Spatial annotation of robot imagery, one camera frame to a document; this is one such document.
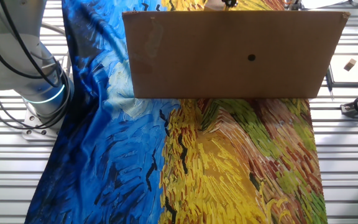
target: hole in cardboard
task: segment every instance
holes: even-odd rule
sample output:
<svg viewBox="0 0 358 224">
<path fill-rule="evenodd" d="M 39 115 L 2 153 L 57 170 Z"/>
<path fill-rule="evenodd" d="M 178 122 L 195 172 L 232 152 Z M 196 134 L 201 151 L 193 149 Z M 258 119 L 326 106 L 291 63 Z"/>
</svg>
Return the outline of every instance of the hole in cardboard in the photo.
<svg viewBox="0 0 358 224">
<path fill-rule="evenodd" d="M 248 61 L 253 62 L 256 59 L 256 56 L 254 54 L 248 55 Z"/>
</svg>

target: metal bracket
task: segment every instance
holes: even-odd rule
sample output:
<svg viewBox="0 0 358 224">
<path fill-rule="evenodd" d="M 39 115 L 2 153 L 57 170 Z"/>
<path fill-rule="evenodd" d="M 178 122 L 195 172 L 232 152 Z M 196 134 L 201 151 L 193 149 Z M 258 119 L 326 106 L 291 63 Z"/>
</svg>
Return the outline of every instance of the metal bracket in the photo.
<svg viewBox="0 0 358 224">
<path fill-rule="evenodd" d="M 24 123 L 29 126 L 36 127 L 42 125 L 41 121 L 35 117 L 29 110 L 25 112 Z M 33 130 L 22 130 L 23 138 L 28 141 L 52 141 L 55 142 L 58 134 L 58 129 L 33 129 Z"/>
</svg>

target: metal grating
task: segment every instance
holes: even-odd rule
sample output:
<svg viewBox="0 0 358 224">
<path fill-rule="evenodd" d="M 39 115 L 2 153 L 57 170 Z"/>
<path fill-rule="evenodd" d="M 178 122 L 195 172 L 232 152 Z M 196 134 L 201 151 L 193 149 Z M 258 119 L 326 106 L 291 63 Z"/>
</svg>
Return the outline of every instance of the metal grating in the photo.
<svg viewBox="0 0 358 224">
<path fill-rule="evenodd" d="M 321 10 L 352 13 L 335 55 L 358 61 L 358 8 L 346 3 Z M 60 1 L 47 2 L 43 21 L 64 29 Z M 65 57 L 64 36 L 42 28 L 41 41 L 57 58 Z M 324 84 L 310 106 L 329 223 L 358 224 L 358 119 L 341 115 L 339 109 L 358 97 L 358 88 L 334 88 L 332 101 Z M 0 96 L 12 115 L 24 119 L 25 106 L 14 91 L 0 91 Z M 21 131 L 0 122 L 0 223 L 24 222 L 53 144 L 26 141 Z"/>
</svg>

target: cloth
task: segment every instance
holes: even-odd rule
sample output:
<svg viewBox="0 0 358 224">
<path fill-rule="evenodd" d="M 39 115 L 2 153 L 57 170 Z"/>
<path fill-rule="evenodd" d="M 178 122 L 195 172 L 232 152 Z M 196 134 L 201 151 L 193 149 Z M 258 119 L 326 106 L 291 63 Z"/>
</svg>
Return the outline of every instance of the cloth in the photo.
<svg viewBox="0 0 358 224">
<path fill-rule="evenodd" d="M 26 223 L 327 222 L 307 100 L 133 97 L 121 13 L 203 1 L 62 4 L 75 94 Z"/>
</svg>

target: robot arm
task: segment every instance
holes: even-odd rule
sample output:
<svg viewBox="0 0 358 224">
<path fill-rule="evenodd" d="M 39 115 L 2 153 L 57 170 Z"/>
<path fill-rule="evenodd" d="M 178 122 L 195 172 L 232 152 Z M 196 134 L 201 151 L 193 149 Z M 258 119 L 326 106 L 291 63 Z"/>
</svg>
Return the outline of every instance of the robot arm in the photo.
<svg viewBox="0 0 358 224">
<path fill-rule="evenodd" d="M 45 5 L 46 0 L 0 0 L 0 90 L 15 90 L 35 108 L 44 124 L 37 129 L 58 123 L 72 90 L 39 39 Z"/>
</svg>

